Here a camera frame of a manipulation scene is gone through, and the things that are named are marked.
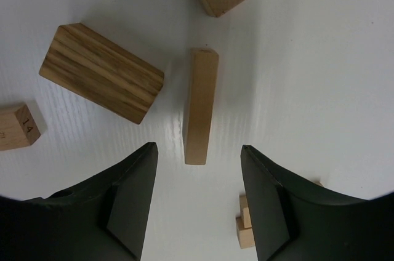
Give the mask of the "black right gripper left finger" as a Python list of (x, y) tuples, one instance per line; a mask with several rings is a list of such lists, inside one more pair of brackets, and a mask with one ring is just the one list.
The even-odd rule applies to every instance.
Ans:
[(158, 165), (148, 142), (48, 198), (1, 198), (2, 260), (140, 260)]

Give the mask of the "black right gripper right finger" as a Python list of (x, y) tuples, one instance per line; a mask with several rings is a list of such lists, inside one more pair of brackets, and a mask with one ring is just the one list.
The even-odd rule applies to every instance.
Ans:
[(359, 199), (241, 150), (259, 260), (393, 260), (393, 193)]

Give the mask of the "wood plank numbered fourteen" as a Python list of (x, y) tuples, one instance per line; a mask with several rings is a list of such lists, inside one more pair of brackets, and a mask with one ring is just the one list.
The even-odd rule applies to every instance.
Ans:
[(40, 136), (27, 104), (1, 107), (1, 151), (32, 146)]

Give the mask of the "dark striped wood block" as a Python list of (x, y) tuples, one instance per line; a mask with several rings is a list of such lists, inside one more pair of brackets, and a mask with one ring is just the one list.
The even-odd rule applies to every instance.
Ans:
[(60, 25), (39, 75), (135, 124), (164, 84), (164, 72), (82, 23)]

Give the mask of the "light wood plank block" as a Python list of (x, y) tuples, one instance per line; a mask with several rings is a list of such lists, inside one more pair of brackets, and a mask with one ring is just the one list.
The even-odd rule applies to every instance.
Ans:
[(219, 55), (215, 50), (191, 50), (190, 93), (184, 147), (187, 165), (206, 164), (218, 66)]

